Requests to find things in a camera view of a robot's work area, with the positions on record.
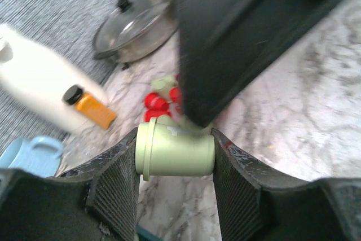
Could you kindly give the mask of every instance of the white jug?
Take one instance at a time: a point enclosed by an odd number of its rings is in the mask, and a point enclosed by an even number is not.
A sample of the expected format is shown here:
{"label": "white jug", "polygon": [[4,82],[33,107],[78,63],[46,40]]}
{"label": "white jug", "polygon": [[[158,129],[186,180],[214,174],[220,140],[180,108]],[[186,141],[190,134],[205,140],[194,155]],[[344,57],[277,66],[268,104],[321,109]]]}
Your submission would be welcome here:
{"label": "white jug", "polygon": [[73,134],[94,125],[62,101],[73,85],[107,105],[100,85],[52,50],[0,25],[0,86],[21,104]]}

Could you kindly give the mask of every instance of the gray fabric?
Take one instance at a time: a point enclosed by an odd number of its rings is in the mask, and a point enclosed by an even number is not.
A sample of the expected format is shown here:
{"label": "gray fabric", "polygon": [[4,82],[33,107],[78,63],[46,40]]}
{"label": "gray fabric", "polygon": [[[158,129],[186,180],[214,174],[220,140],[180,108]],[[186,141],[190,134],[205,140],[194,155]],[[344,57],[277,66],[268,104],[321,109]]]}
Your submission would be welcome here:
{"label": "gray fabric", "polygon": [[[93,60],[91,40],[117,0],[0,0],[0,23],[61,53],[97,82],[114,64]],[[65,133],[29,112],[0,89],[0,153],[17,137]]]}

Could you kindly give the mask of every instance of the blurry black object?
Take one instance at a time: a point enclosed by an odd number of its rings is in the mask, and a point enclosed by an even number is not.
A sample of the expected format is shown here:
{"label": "blurry black object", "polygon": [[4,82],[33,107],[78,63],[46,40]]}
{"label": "blurry black object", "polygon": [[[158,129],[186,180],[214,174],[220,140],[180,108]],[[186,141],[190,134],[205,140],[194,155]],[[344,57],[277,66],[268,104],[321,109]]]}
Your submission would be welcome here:
{"label": "blurry black object", "polygon": [[[136,132],[60,178],[0,170],[0,240],[133,241]],[[223,241],[361,240],[361,179],[308,183],[212,134]]]}
{"label": "blurry black object", "polygon": [[183,110],[206,127],[341,0],[177,0]]}

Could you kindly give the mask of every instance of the light green object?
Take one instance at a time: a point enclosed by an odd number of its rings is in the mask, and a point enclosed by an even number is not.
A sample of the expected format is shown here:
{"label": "light green object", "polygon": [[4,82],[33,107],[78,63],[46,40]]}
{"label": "light green object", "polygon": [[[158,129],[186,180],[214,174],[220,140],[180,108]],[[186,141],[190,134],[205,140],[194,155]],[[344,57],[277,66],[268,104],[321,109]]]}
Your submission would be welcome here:
{"label": "light green object", "polygon": [[199,127],[196,124],[194,124],[190,119],[188,119],[186,115],[183,115],[179,120],[179,127],[184,130],[191,131],[195,134],[209,135],[212,130],[213,124],[212,123],[209,124],[206,128]]}
{"label": "light green object", "polygon": [[173,127],[179,127],[178,123],[175,122],[169,115],[161,115],[157,118],[158,124],[164,124]]}
{"label": "light green object", "polygon": [[174,76],[166,75],[151,82],[153,90],[159,94],[160,97],[170,102],[169,92],[172,88],[177,86],[177,81]]}
{"label": "light green object", "polygon": [[135,168],[145,181],[150,176],[207,176],[214,168],[212,135],[157,123],[156,118],[139,125],[135,145]]}

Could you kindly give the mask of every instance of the gray carpet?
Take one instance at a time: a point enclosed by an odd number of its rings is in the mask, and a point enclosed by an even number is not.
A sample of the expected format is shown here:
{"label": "gray carpet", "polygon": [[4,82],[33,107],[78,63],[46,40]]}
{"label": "gray carpet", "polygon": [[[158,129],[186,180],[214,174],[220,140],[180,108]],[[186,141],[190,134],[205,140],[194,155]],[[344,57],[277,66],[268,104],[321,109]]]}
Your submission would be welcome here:
{"label": "gray carpet", "polygon": [[[61,53],[97,82],[104,81],[114,64],[93,60],[91,40],[117,0],[0,0],[0,23]],[[65,133],[0,89],[0,153],[17,137]]]}

